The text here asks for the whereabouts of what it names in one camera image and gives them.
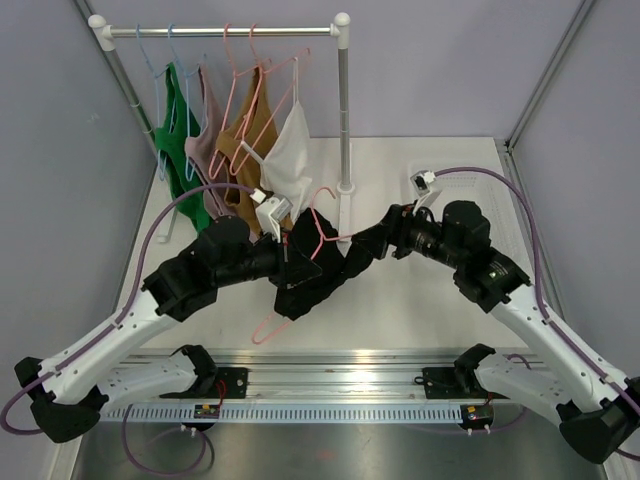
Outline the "pink hanger of black top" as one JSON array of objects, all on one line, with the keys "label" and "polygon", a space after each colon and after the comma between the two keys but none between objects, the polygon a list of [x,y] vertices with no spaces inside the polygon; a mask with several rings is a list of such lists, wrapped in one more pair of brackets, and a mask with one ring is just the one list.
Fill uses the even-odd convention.
[{"label": "pink hanger of black top", "polygon": [[[329,193],[329,195],[336,200],[337,199],[337,195],[334,192],[333,189],[331,189],[328,186],[322,186],[320,188],[318,188],[312,195],[312,199],[310,201],[309,204],[309,210],[311,212],[312,218],[313,218],[313,222],[316,228],[316,231],[318,233],[318,244],[315,248],[315,250],[313,251],[312,255],[311,255],[311,259],[314,260],[316,258],[316,256],[320,253],[322,247],[325,244],[331,243],[331,242],[344,242],[347,240],[350,240],[351,237],[353,236],[353,233],[351,234],[347,234],[347,235],[335,235],[332,237],[329,237],[323,227],[320,224],[319,221],[319,217],[318,217],[318,212],[315,208],[315,202],[316,202],[316,197],[322,192],[322,191],[326,191]],[[283,323],[281,325],[279,325],[277,328],[275,328],[273,331],[269,332],[267,335],[265,335],[263,338],[259,339],[258,335],[263,331],[263,329],[269,325],[269,323],[271,322],[271,320],[277,316],[277,313],[275,311],[271,312],[269,315],[267,315],[264,320],[256,327],[256,329],[254,330],[254,332],[252,333],[251,336],[251,342],[254,345],[262,345],[266,342],[268,342],[269,340],[271,340],[273,337],[277,336],[280,332],[282,332],[283,330],[287,329],[292,323],[292,320],[283,320]]]}]

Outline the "black tank top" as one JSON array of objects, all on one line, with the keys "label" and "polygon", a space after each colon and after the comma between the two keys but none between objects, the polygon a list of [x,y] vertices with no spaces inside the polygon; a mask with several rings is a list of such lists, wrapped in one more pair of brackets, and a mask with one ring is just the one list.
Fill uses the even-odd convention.
[{"label": "black tank top", "polygon": [[346,281],[357,277],[373,262],[374,257],[361,246],[352,243],[343,255],[334,242],[324,242],[319,252],[311,258],[320,244],[320,233],[315,220],[325,234],[337,234],[337,230],[320,213],[304,210],[288,235],[293,259],[287,265],[287,285],[278,287],[274,310],[292,321],[306,315],[313,307],[328,299]]}]

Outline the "white tank top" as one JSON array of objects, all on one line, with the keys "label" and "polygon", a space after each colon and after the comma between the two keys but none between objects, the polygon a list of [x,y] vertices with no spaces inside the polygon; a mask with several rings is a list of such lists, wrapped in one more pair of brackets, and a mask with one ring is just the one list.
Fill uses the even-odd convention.
[{"label": "white tank top", "polygon": [[308,205],[312,178],[307,174],[310,134],[299,99],[299,69],[293,67],[292,107],[280,135],[268,154],[249,149],[261,169],[263,189],[282,195],[292,203],[290,218],[295,222]]}]

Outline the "pink hanger of white top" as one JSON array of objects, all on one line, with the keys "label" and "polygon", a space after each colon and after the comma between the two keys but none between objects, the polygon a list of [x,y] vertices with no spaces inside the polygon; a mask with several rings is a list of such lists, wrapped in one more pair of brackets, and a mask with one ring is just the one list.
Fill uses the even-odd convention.
[{"label": "pink hanger of white top", "polygon": [[280,109],[280,105],[278,105],[275,109],[275,112],[271,113],[270,116],[265,120],[264,125],[262,126],[262,130],[256,137],[256,140],[253,142],[248,142],[247,134],[251,132],[251,129],[256,122],[256,118],[259,117],[261,105],[263,104],[261,99],[267,97],[268,89],[263,87],[266,79],[271,73],[276,72],[277,70],[288,64],[295,64],[295,70],[298,70],[298,62],[302,60],[304,63],[308,63],[311,56],[311,49],[309,47],[306,47],[298,50],[295,55],[291,56],[287,60],[273,65],[269,59],[263,59],[257,53],[257,50],[255,48],[256,28],[257,24],[253,24],[250,27],[248,38],[251,51],[254,54],[255,58],[256,68],[258,72],[258,83],[254,90],[254,95],[251,98],[249,110],[243,118],[241,127],[238,129],[236,135],[234,136],[234,138],[239,140],[240,143],[236,151],[234,152],[234,155],[230,158],[229,173],[232,175],[237,175],[242,170],[247,158],[250,156],[249,149],[253,148],[253,144],[261,140],[261,137],[264,135],[264,131],[268,130],[270,125],[273,125],[274,116]]}]

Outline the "brown tank top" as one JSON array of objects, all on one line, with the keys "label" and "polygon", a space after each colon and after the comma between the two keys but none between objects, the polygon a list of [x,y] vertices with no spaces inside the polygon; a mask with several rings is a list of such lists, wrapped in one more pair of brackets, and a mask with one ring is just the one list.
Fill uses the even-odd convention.
[{"label": "brown tank top", "polygon": [[247,96],[234,122],[218,134],[209,175],[227,175],[230,183],[251,190],[260,186],[260,164],[242,145],[248,145],[260,159],[265,159],[278,139],[278,132],[268,101],[266,79],[256,67]]}]

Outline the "pink hanger of brown top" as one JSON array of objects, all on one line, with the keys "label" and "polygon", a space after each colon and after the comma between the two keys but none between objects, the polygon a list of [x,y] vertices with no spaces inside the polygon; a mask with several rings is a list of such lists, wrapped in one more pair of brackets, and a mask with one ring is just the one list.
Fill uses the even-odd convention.
[{"label": "pink hanger of brown top", "polygon": [[[232,69],[232,83],[231,83],[231,87],[230,87],[230,92],[229,92],[229,96],[225,105],[225,110],[224,110],[224,114],[223,114],[223,121],[222,121],[222,127],[221,127],[221,131],[226,130],[236,119],[240,107],[243,103],[243,101],[245,100],[245,97],[247,96],[248,93],[248,88],[249,85],[251,83],[251,79],[253,76],[253,72],[254,69],[256,68],[256,63],[255,63],[255,58],[254,58],[254,65],[246,70],[240,71],[237,69],[236,67],[236,63],[235,63],[235,59],[232,53],[232,49],[230,47],[229,44],[229,40],[227,38],[227,34],[229,33],[229,29],[230,29],[231,25],[227,24],[225,26],[225,33],[224,33],[224,44],[225,44],[225,53],[227,55],[227,60],[229,62],[229,65],[231,66]],[[236,93],[236,89],[237,89],[237,83],[238,81],[242,78],[246,76],[248,78],[248,87],[247,87],[247,93],[246,95],[243,97],[242,103],[240,104],[239,108],[237,109],[237,112],[235,115],[232,115],[232,107],[234,105],[234,96]]]}]

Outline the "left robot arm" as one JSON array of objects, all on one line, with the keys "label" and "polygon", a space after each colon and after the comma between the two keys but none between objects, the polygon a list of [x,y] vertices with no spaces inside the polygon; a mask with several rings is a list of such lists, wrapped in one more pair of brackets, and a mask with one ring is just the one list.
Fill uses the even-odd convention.
[{"label": "left robot arm", "polygon": [[177,256],[147,277],[137,276],[122,310],[59,354],[16,364],[31,400],[36,432],[65,443],[92,429],[102,416],[163,395],[203,398],[216,389],[218,367],[201,345],[127,371],[117,366],[142,344],[212,305],[222,287],[267,278],[296,287],[322,269],[288,240],[249,239],[248,225],[225,216],[200,232]]}]

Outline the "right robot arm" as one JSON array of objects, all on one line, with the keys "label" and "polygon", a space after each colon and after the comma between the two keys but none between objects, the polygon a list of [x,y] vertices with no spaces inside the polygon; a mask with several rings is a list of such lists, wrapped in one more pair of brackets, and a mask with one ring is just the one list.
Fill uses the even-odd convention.
[{"label": "right robot arm", "polygon": [[457,360],[456,389],[520,403],[556,426],[582,458],[602,464],[639,428],[639,381],[548,308],[529,276],[492,247],[489,233],[479,206],[458,200],[446,205],[439,221],[425,207],[393,205],[352,243],[376,259],[393,247],[396,258],[416,252],[452,268],[459,292],[515,333],[551,372],[514,367],[496,350],[476,345]]}]

